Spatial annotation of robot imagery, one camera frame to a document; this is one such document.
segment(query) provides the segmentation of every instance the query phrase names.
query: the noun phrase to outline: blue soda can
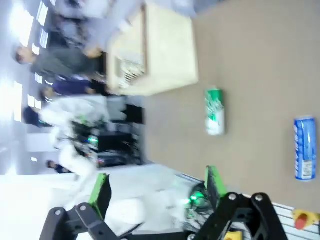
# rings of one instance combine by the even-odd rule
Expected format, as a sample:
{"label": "blue soda can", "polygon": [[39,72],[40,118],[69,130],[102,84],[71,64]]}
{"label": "blue soda can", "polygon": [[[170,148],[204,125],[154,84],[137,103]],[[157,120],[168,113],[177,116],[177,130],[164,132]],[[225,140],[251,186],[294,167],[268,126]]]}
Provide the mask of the blue soda can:
{"label": "blue soda can", "polygon": [[317,130],[312,116],[294,120],[295,178],[310,181],[316,178]]}

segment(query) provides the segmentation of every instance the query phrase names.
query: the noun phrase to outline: green soda can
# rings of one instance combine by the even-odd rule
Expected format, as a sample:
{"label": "green soda can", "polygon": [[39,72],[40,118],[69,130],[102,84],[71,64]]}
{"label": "green soda can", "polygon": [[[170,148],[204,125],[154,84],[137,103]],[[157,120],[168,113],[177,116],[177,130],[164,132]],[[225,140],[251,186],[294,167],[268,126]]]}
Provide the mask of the green soda can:
{"label": "green soda can", "polygon": [[224,95],[221,89],[210,88],[205,91],[205,128],[209,135],[225,133]]}

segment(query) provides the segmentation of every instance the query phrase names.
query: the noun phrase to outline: table surface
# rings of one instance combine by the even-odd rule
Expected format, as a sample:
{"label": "table surface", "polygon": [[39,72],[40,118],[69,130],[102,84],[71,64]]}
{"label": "table surface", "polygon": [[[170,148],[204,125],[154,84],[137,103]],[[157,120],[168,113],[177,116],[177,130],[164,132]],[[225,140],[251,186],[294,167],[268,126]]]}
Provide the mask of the table surface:
{"label": "table surface", "polygon": [[[200,179],[214,165],[226,185],[245,194],[265,192],[274,203],[320,213],[320,177],[295,178],[293,129],[298,116],[320,119],[319,67],[311,67],[320,54],[301,47],[320,33],[297,24],[300,8],[287,12],[285,3],[228,1],[193,21],[200,82],[145,99],[146,153]],[[295,3],[312,13],[305,24],[316,24],[315,6]],[[309,37],[290,37],[300,31]],[[222,136],[205,128],[204,92],[212,86],[224,92]]]}

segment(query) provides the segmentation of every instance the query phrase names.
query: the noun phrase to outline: gray shirt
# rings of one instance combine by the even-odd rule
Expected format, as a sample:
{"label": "gray shirt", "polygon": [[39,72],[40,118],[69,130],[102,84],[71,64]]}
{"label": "gray shirt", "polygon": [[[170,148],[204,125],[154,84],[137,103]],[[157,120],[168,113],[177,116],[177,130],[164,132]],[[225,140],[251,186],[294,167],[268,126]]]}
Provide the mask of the gray shirt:
{"label": "gray shirt", "polygon": [[98,59],[88,58],[81,49],[76,47],[44,49],[36,57],[30,70],[43,77],[93,74],[98,70]]}

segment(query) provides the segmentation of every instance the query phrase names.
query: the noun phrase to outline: green gripper pad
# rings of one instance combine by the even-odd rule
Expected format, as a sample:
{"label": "green gripper pad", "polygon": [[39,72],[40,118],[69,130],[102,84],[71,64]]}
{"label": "green gripper pad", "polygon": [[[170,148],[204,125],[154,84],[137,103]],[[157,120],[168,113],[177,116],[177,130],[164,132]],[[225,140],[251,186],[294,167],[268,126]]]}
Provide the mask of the green gripper pad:
{"label": "green gripper pad", "polygon": [[216,210],[219,200],[228,192],[215,166],[207,166],[205,172],[205,188],[208,191],[212,207]]}
{"label": "green gripper pad", "polygon": [[111,196],[109,175],[99,173],[88,203],[103,220],[106,217]]}

